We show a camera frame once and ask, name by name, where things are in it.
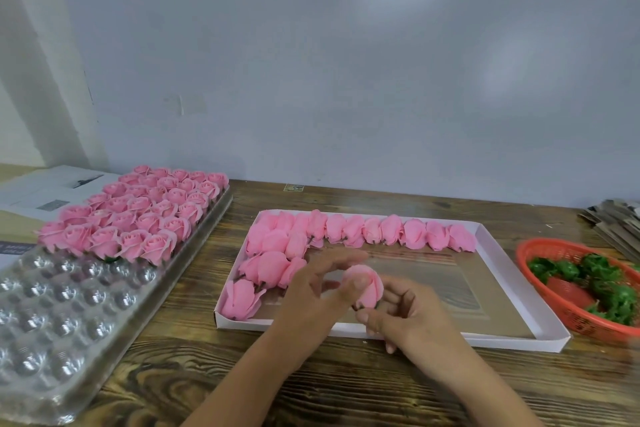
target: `forearm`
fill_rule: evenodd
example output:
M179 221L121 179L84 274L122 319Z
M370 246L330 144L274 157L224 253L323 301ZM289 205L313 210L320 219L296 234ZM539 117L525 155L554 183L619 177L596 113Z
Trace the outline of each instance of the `forearm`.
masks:
M464 381L448 385L479 427L542 427L522 398L484 360L477 358Z
M260 426L290 373L282 349L265 333L182 427Z

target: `pink soap rose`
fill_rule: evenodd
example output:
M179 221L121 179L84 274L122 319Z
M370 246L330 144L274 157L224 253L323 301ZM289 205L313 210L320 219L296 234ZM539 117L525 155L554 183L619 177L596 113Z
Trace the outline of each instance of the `pink soap rose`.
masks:
M142 244L141 258L156 267L171 258L173 249L178 243L178 237L170 230L159 230L157 234L148 237Z
M146 213L151 206L153 206L153 201L151 201L150 197L140 196L131 199L127 204L127 209L140 215Z
M107 201L111 199L111 195L106 192L99 192L98 194L93 194L89 196L85 203L91 206L92 210L104 209L104 205L107 204Z
M149 209L151 213L155 213L157 215L162 216L163 218L168 218L169 216L174 216L178 213L178 205L168 201L167 199L163 199L162 201L154 204Z
M202 206L197 203L192 203L191 201L187 201L178 206L178 216L189 220L192 227L196 226L196 223L202 218L203 213Z
M293 257L303 258L307 253L308 238L306 233L292 232L289 235L289 242L285 248L284 254L289 260Z
M293 257L289 266L282 273L282 277L280 277L280 281L278 282L278 287L280 287L281 289L286 289L291 283L291 280L296 272L305 265L307 265L307 261L305 259Z
M229 187L229 178L224 172L211 172L207 174L207 181L214 182L220 186L220 189Z
M124 184L140 184L140 174L123 174L118 177L118 181L124 182Z
M475 252L477 248L477 239L465 225L451 225L449 227L449 248L456 252Z
M260 219L258 220L258 223L264 225L270 230L275 230L276 225L278 224L278 215L269 211L262 211L260 212Z
M309 213L307 236L311 238L311 246L320 248L324 245L324 232L326 230L327 215L314 209Z
M142 174L143 176L146 176L150 170L151 167L145 164L137 165L133 168L133 172L135 172L136 174Z
M127 189L127 194L132 194L134 197L148 196L149 187L145 186L144 184L134 184L129 186L129 189Z
M129 206L129 199L130 198L126 196L112 197L106 202L104 208L109 211L113 211L114 213L122 213L127 210L127 206Z
M104 228L111 223L113 211L108 209L97 209L86 217L86 222L95 225L98 228Z
M262 240L269 232L270 229L261 223L252 225L246 234L246 254L252 257L260 253L262 251Z
M332 214L326 219L326 233L324 237L329 243L340 243L342 241L342 229L346 225L347 220L339 213Z
M268 232L262 239L263 252L282 252L287 249L289 235L284 231L275 229Z
M272 289L280 282L289 261L282 252L264 252L259 257L258 284L263 289Z
M424 222L417 218L407 220L400 231L400 245L404 245L411 250L420 250L420 248L427 245L426 231Z
M306 235L308 226L309 226L309 213L300 212L296 214L293 220L293 227L291 227L291 233L300 232Z
M196 189L198 183L192 179L185 178L184 180L178 183L178 187L180 189L184 189L186 192L191 192Z
M187 201L187 192L185 190L178 189L177 187L169 189L164 193L164 199L178 205L185 204Z
M158 185L158 176L140 176L140 184L147 187L156 187Z
M158 178L158 186L164 186L167 190L178 187L178 180L173 176Z
M145 253L143 250L143 243L150 236L151 234L147 230L123 232L120 235L122 250L120 250L118 256L131 263L135 262L136 259L140 258L142 254Z
M347 222L342 228L342 238L344 245L350 248L360 248L364 245L364 236L362 236L362 227L364 227L364 218L359 214L349 216Z
M84 252L91 248L91 235L95 228L89 223L82 225L70 225L65 229L64 246L69 252L81 257Z
M207 175L203 171L189 172L189 179L200 183L207 180Z
M58 219L64 221L65 225L82 225L92 212L92 207L87 204L70 204L60 210Z
M174 169L171 171L171 175L175 177L178 182L182 182L189 177L189 172L184 169Z
M362 237L367 243L377 244L382 241L382 229L380 218L367 218L362 227Z
M276 228L288 234L293 228L295 220L296 218L291 213L280 211L276 221Z
M382 293L385 288L382 285L382 280L380 280L380 276L376 273L374 269L366 265L354 265L349 267L342 274L342 281L353 277L354 275L366 275L369 277L369 286L365 289L364 293L360 296L360 299L356 301L353 305L354 309L362 309L366 307L368 309L373 309L378 301L382 298Z
M238 267L238 275L240 277L247 278L256 285L260 284L260 280L258 279L258 269L260 268L261 256L262 255L256 255L255 257L242 262Z
M95 230L91 235L89 252L100 260L111 259L120 251L120 230L116 227L106 227Z
M160 228L175 233L179 242L185 241L191 235L191 223L186 218L169 216L161 221Z
M191 203L196 203L202 206L202 209L207 209L209 207L209 198L206 194L203 194L199 191L192 191L187 195L187 201Z
M127 184L124 184L124 182L117 181L105 184L102 188L102 192L105 192L111 197L120 197L127 194L128 188L129 186Z
M156 167L156 169L151 169L148 174L156 177L167 177L171 173L171 169L168 167Z
M232 321L245 321L252 318L258 312L262 301L260 296L267 290L255 293L253 284L248 280L240 279L236 282L229 280L222 291L222 305L220 314Z
M449 245L449 230L443 227L438 221L427 221L425 227L427 243L436 252Z
M215 201L216 198L220 195L220 186L211 181L203 181L198 183L196 189L206 197L208 197L211 201Z
M382 241L387 245L393 245L400 238L402 220L397 214L390 214L382 220L380 229L382 230Z
M162 216L155 213L144 213L138 216L136 225L139 230L147 230L152 235L155 235L160 230L160 221Z
M114 213L111 215L111 222L109 224L121 232L130 232L138 228L136 224L137 219L138 215L134 211L123 211L122 213Z
M164 186L150 187L148 191L148 197L150 197L154 203L159 203L164 199L164 195L167 193L167 188Z
M42 225L36 234L38 243L47 248L51 253L58 248L66 248L65 229L67 225L63 221L49 221Z

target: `wooden table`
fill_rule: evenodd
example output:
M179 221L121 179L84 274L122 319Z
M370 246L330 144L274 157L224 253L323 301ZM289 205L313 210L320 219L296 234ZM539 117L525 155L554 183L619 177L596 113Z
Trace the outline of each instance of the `wooden table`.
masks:
M256 214L266 208L482 222L512 258L518 242L606 245L576 210L553 206L232 181L234 203L173 292L74 426L175 426L257 333L216 329L213 309ZM640 426L640 348L575 337L561 354L479 350L550 426ZM460 404L381 342L327 339L285 382L266 425L466 425ZM0 422L0 426L10 423Z

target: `right hand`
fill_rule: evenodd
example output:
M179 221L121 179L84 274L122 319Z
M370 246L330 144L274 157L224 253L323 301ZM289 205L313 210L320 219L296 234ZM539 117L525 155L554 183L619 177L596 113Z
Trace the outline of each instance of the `right hand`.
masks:
M371 334L381 334L387 351L396 346L434 380L463 380L482 359L454 326L435 291L399 277L381 276L385 292L377 309L360 309L356 318Z

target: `stack of cardboard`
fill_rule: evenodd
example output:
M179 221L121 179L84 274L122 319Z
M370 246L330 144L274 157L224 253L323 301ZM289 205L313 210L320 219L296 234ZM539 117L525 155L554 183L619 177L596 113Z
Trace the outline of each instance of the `stack of cardboard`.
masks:
M606 199L580 213L595 225L604 241L635 264L640 264L640 203Z

